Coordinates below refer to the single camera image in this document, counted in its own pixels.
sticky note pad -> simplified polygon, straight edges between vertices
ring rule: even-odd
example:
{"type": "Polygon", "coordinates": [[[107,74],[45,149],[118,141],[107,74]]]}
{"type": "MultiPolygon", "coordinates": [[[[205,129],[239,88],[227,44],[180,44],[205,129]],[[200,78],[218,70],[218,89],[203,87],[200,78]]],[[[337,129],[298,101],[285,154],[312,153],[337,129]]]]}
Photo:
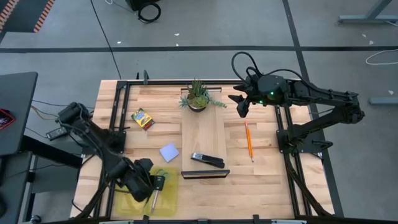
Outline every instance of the sticky note pad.
{"type": "Polygon", "coordinates": [[[160,149],[160,153],[166,160],[166,162],[170,162],[172,159],[180,154],[179,151],[175,148],[174,144],[166,145],[165,147],[160,149]]]}

gray concrete floor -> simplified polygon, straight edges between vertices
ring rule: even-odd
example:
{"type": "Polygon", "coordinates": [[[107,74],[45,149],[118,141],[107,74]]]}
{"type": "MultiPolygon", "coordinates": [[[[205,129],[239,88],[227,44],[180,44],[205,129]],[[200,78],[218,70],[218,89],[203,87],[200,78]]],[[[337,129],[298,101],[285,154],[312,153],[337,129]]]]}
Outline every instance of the gray concrete floor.
{"type": "MultiPolygon", "coordinates": [[[[114,1],[126,6],[123,0],[114,1]]],[[[398,27],[389,24],[336,24],[340,14],[364,14],[374,2],[376,0],[290,0],[301,46],[398,45],[398,27]]],[[[173,47],[176,44],[293,46],[280,0],[161,0],[162,16],[153,24],[141,24],[137,15],[115,5],[109,6],[103,0],[94,0],[94,3],[112,47],[173,47]]],[[[394,13],[398,13],[397,1],[383,12],[394,13]]],[[[7,33],[0,44],[0,48],[69,47],[107,47],[89,0],[57,0],[38,34],[7,33]]],[[[121,76],[126,79],[135,78],[136,73],[143,69],[151,78],[234,78],[229,62],[234,53],[118,52],[115,58],[121,76]]],[[[300,71],[295,52],[250,53],[263,72],[277,68],[300,71]]],[[[391,96],[389,90],[394,92],[393,96],[398,94],[398,65],[366,65],[365,58],[373,53],[303,54],[314,84],[359,93],[366,113],[365,119],[357,125],[339,124],[325,130],[326,139],[335,143],[330,155],[345,216],[398,220],[398,179],[395,175],[398,163],[394,161],[398,156],[395,149],[398,143],[395,131],[398,128],[398,109],[396,106],[368,104],[369,97],[391,96]]],[[[374,60],[398,61],[398,53],[374,60]]],[[[243,72],[248,63],[241,58],[237,67],[243,72]]],[[[111,54],[107,52],[0,54],[0,68],[0,75],[38,72],[34,99],[58,104],[79,101],[94,106],[100,80],[118,78],[111,54]]],[[[281,75],[292,77],[287,73],[281,75]]],[[[62,109],[34,105],[49,113],[62,109]]],[[[31,113],[27,127],[44,134],[57,125],[31,113]]],[[[26,134],[47,142],[30,131],[26,134]]],[[[75,181],[73,170],[49,168],[45,175],[59,179],[59,172],[71,173],[64,181],[75,181]]],[[[40,194],[34,212],[45,222],[65,220],[73,194],[73,184],[56,192],[40,194]],[[55,213],[44,205],[51,205],[62,212],[55,213]]]]}

stapler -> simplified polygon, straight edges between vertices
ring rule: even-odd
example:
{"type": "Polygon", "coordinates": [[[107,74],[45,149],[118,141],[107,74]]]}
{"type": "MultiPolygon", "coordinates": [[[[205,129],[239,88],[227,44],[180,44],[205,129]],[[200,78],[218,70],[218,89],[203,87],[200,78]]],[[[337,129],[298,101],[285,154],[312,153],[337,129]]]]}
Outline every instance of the stapler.
{"type": "Polygon", "coordinates": [[[221,158],[213,157],[213,156],[206,156],[200,153],[194,152],[192,154],[191,159],[198,161],[198,162],[204,162],[205,164],[209,164],[211,166],[215,166],[218,168],[224,168],[224,160],[221,158]]]}

key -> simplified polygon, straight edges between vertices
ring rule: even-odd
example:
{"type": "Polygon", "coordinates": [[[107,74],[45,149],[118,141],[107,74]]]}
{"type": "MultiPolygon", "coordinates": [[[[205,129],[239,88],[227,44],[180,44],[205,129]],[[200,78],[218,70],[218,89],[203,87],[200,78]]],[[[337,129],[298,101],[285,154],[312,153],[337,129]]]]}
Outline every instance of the key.
{"type": "Polygon", "coordinates": [[[154,203],[152,203],[152,208],[150,209],[151,213],[153,213],[155,210],[157,196],[158,196],[159,192],[161,190],[163,190],[164,181],[165,181],[164,176],[160,176],[160,175],[155,176],[155,179],[154,179],[155,198],[154,198],[154,203]]]}

yellow plastic tray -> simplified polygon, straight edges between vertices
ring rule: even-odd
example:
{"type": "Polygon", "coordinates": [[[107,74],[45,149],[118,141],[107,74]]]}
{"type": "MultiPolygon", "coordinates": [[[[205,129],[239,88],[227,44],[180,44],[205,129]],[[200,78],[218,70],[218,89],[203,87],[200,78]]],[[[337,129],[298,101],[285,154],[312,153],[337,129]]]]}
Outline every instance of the yellow plastic tray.
{"type": "Polygon", "coordinates": [[[150,212],[155,192],[150,196],[148,202],[137,202],[131,194],[115,192],[115,212],[118,215],[149,215],[160,217],[172,217],[177,211],[178,172],[173,167],[153,167],[152,175],[164,175],[165,184],[159,192],[153,213],[150,212]]]}

